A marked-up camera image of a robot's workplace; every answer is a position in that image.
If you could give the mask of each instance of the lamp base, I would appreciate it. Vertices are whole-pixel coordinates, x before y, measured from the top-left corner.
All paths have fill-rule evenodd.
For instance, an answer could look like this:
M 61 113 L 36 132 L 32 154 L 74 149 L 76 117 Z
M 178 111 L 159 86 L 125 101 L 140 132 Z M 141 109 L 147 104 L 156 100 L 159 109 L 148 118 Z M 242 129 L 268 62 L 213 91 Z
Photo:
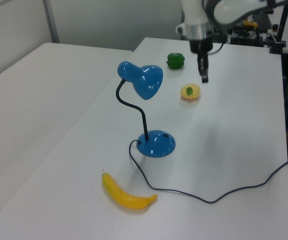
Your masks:
M 158 158 L 163 157 L 175 149 L 175 139 L 169 133 L 161 130 L 148 131 L 148 140 L 145 140 L 145 134 L 143 133 L 137 139 L 137 149 L 144 155 Z

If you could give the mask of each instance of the blue desk lamp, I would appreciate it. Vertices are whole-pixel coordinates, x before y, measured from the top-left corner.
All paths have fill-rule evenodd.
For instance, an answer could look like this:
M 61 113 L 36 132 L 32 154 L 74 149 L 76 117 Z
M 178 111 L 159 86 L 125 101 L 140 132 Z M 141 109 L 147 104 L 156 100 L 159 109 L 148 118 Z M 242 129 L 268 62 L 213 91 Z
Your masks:
M 144 111 L 120 98 L 120 89 L 125 82 L 130 82 L 137 94 L 144 100 L 152 98 L 163 81 L 163 70 L 159 66 L 146 65 L 138 67 L 129 61 L 123 61 L 117 68 L 118 75 L 122 81 L 116 89 L 116 98 L 118 101 L 128 107 L 137 109 L 142 114 L 144 133 L 137 139 L 137 149 L 149 157 L 163 157 L 175 149 L 175 140 L 172 135 L 162 130 L 150 130 L 146 124 Z

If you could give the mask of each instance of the white desk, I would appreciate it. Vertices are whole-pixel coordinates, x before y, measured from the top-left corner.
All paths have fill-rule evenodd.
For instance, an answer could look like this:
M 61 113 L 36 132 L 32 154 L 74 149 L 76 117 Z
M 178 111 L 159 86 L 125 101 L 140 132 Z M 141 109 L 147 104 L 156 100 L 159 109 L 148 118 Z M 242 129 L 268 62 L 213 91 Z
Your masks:
M 46 43 L 0 74 L 0 209 L 131 53 Z
M 171 52 L 184 54 L 183 69 L 167 68 Z M 201 84 L 187 41 L 145 38 L 129 60 L 164 72 L 150 100 L 137 96 L 131 84 L 120 92 L 143 108 L 149 130 L 175 137 L 176 148 L 166 157 L 144 157 L 132 148 L 153 186 L 214 200 L 263 182 L 287 161 L 279 55 L 225 45 L 209 57 L 207 84 Z M 112 79 L 0 211 L 0 239 L 288 240 L 287 167 L 267 185 L 213 205 L 150 189 L 129 157 L 129 143 L 143 126 L 138 111 L 117 101 L 120 81 Z M 199 101 L 180 99 L 180 88 L 191 82 L 201 87 Z M 157 193 L 157 202 L 140 212 L 119 207 L 104 192 L 103 172 L 133 195 Z

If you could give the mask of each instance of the toy pepper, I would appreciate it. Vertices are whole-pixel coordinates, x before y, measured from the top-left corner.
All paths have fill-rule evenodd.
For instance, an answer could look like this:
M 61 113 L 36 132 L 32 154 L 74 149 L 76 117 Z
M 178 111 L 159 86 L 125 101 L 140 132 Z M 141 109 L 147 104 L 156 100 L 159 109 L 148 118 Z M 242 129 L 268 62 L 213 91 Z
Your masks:
M 170 69 L 180 69 L 184 66 L 185 57 L 181 53 L 170 53 L 167 56 L 167 65 Z

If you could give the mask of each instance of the yellow banana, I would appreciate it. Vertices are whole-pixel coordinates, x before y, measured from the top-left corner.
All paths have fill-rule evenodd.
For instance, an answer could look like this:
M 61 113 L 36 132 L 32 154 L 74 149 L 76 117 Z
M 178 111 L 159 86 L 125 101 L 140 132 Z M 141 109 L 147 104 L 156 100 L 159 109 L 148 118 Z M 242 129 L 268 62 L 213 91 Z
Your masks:
M 143 209 L 150 205 L 158 196 L 133 196 L 123 191 L 108 173 L 102 174 L 102 183 L 112 199 L 129 209 Z

